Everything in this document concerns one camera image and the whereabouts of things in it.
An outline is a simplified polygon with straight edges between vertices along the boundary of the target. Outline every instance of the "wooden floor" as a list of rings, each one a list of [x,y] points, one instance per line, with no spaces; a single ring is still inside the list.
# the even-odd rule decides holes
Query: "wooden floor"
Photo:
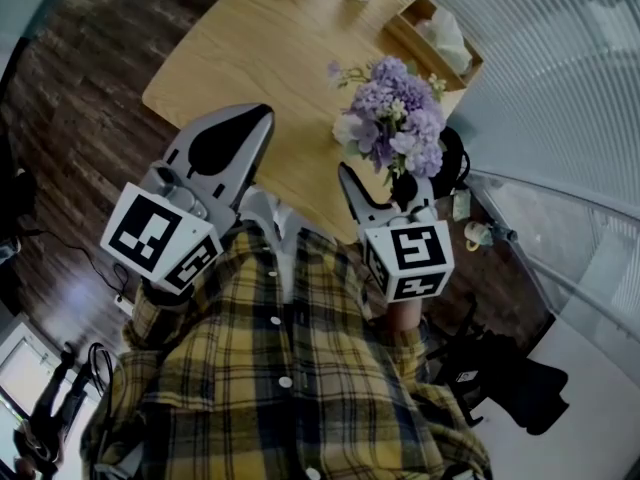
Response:
[[[104,226],[124,184],[137,182],[176,133],[143,107],[142,92],[215,1],[63,0],[24,52],[0,105],[14,156],[39,186],[26,225],[85,247],[113,283],[112,260],[98,248]],[[476,320],[527,347],[548,318],[532,283],[505,244],[466,251],[462,227],[452,225],[456,270],[430,311],[454,330],[473,291]],[[81,253],[42,235],[24,240],[12,267],[21,281],[16,304],[54,342],[122,347],[127,317]]]

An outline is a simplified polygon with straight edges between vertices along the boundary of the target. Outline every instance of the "white button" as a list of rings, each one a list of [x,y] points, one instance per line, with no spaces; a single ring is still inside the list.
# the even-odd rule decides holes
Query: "white button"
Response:
[[[280,384],[283,388],[290,388],[293,386],[293,381],[289,377],[280,377],[278,379],[278,384]]]
[[[307,468],[304,471],[307,474],[307,478],[309,480],[320,480],[322,476],[320,476],[320,472],[317,469]]]

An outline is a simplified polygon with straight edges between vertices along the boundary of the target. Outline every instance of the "plaid shirt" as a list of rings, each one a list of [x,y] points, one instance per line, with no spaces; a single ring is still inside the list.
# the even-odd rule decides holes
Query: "plaid shirt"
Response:
[[[117,464],[141,440],[154,480],[491,476],[451,392],[427,383],[425,323],[378,329],[345,248],[308,230],[292,304],[250,225],[182,307],[139,289],[124,336],[112,431],[97,457],[105,396],[82,440],[85,477],[89,460]]]

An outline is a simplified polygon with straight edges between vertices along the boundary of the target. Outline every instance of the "black chair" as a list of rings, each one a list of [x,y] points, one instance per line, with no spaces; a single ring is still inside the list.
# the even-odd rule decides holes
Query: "black chair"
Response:
[[[484,332],[474,325],[477,304],[472,294],[467,298],[471,309],[455,336],[430,322],[431,329],[447,341],[427,355],[428,360],[446,355],[434,382],[449,386],[471,427],[482,418],[471,417],[464,395],[480,388],[481,395],[500,405],[529,434],[543,434],[569,407],[560,397],[569,376],[528,359],[513,338]]]

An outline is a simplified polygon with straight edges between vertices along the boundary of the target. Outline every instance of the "wooden table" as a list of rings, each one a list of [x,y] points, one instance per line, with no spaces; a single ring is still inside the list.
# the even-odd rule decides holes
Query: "wooden table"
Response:
[[[364,65],[410,54],[382,27],[408,0],[219,0],[189,31],[142,99],[182,128],[220,107],[262,102],[276,128],[256,181],[345,242],[356,225],[340,189],[345,159],[331,129],[355,87],[329,87],[327,65]],[[459,95],[445,100],[449,115]],[[374,199],[389,196],[373,167],[351,164]]]

